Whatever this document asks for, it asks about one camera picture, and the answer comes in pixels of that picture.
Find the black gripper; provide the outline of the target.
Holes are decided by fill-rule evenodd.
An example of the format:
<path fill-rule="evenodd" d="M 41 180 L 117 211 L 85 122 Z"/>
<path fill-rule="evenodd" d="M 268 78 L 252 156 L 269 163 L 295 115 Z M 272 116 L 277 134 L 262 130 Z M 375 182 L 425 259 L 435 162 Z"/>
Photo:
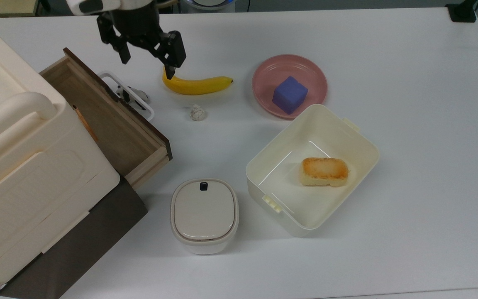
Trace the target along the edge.
<path fill-rule="evenodd" d="M 123 0 L 122 4 L 129 7 L 102 12 L 97 17 L 101 41 L 112 46 L 123 64 L 131 59 L 127 42 L 136 47 L 151 47 L 150 53 L 163 63 L 166 79 L 173 79 L 186 59 L 181 33 L 161 30 L 154 0 Z"/>

